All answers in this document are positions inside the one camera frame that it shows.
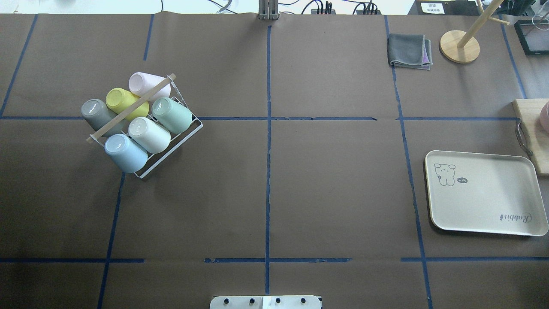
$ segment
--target wooden cutting board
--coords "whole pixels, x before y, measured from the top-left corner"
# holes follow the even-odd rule
[[[549,133],[540,124],[540,112],[549,99],[516,99],[513,108],[522,122],[520,127],[538,175],[549,175]]]

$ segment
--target pink bowl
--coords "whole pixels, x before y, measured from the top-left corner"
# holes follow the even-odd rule
[[[541,109],[540,113],[540,122],[541,126],[544,127],[545,131],[549,133],[549,114],[547,114],[547,104],[544,105],[544,107]]]

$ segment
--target yellow cup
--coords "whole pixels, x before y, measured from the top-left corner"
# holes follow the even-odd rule
[[[107,99],[105,103],[107,107],[113,112],[120,114],[124,109],[134,104],[139,99],[138,96],[133,93],[124,90],[122,88],[114,88],[107,93]],[[149,102],[141,104],[135,111],[131,112],[126,119],[132,121],[137,117],[146,117],[149,113]]]

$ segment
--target towel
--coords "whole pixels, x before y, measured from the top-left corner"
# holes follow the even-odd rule
[[[389,34],[387,41],[389,64],[420,70],[430,70],[431,40],[421,34]]]

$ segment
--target cartoon dog illustration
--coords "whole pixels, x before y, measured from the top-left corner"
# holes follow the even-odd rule
[[[456,166],[453,164],[439,164],[435,163],[436,177],[439,179],[440,185],[453,186],[455,181],[453,179],[456,175]]]

